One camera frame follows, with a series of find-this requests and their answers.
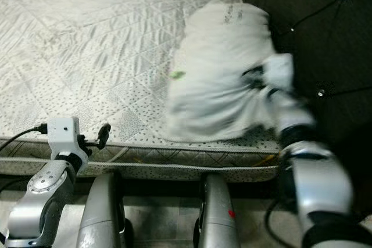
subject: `green stain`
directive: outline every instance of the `green stain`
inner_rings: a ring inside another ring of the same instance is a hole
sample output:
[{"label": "green stain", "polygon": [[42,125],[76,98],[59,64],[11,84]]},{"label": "green stain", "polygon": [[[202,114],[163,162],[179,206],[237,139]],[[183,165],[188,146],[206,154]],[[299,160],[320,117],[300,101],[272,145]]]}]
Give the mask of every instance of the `green stain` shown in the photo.
[{"label": "green stain", "polygon": [[186,72],[183,72],[183,71],[174,71],[174,72],[172,72],[172,73],[169,74],[169,77],[172,78],[172,79],[174,79],[174,80],[179,80],[185,74],[186,74]]}]

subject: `white mattress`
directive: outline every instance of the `white mattress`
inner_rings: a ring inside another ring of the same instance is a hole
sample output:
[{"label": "white mattress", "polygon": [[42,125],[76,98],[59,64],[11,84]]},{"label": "white mattress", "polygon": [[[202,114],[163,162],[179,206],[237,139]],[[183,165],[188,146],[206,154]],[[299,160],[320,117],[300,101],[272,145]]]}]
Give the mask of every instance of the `white mattress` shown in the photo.
[{"label": "white mattress", "polygon": [[87,138],[109,122],[121,146],[276,153],[261,132],[197,144],[151,133],[184,20],[209,1],[0,0],[0,137],[74,115]]}]

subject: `black tufted headboard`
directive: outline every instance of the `black tufted headboard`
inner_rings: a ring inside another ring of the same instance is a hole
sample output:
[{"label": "black tufted headboard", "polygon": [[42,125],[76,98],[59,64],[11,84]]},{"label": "black tufted headboard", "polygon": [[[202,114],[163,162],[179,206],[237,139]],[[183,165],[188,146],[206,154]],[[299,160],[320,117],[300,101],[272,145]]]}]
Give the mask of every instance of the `black tufted headboard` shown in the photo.
[{"label": "black tufted headboard", "polygon": [[327,140],[337,146],[366,137],[372,130],[372,0],[243,1],[270,14],[276,48],[293,53],[295,86],[309,98]]}]

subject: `bed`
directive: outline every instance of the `bed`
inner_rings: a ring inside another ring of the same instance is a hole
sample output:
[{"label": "bed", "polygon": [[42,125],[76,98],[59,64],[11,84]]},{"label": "bed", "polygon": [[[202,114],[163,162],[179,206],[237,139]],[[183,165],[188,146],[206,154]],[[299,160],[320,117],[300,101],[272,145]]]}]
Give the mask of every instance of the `bed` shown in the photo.
[{"label": "bed", "polygon": [[[112,125],[108,146],[94,150],[81,175],[272,178],[278,145],[270,132],[208,143],[167,142],[151,132],[185,19],[209,1],[0,0],[0,139],[51,117],[77,116],[88,139]],[[49,157],[45,137],[25,135],[0,154],[0,174],[34,174]]]}]

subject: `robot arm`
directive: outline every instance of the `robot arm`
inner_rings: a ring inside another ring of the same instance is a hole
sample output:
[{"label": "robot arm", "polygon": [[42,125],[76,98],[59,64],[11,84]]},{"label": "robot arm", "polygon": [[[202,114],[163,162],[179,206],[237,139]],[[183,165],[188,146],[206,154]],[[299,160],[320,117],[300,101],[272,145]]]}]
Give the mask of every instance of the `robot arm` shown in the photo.
[{"label": "robot arm", "polygon": [[[108,134],[110,127],[102,129]],[[99,144],[104,147],[107,138]],[[9,216],[5,247],[51,247],[63,207],[71,201],[76,174],[88,164],[91,151],[79,134],[77,118],[54,118],[48,123],[51,161],[30,179],[26,194]]]},{"label": "robot arm", "polygon": [[311,113],[283,91],[273,90],[269,102],[283,147],[280,203],[298,215],[302,247],[372,247],[372,235],[351,218],[351,181],[317,140]]}]

